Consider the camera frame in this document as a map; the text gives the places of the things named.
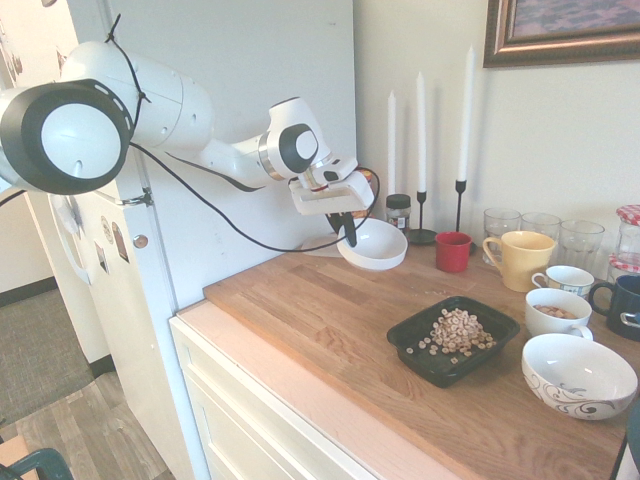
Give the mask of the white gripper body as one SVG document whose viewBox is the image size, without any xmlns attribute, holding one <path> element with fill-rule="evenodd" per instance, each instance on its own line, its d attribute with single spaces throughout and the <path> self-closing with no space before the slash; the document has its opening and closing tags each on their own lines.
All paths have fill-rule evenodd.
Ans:
<svg viewBox="0 0 640 480">
<path fill-rule="evenodd" d="M 289 190 L 294 206 L 302 215 L 364 211 L 373 203 L 371 186 L 360 172 L 352 172 L 345 180 L 317 191 L 305 188 L 299 180 L 292 180 Z"/>
</svg>

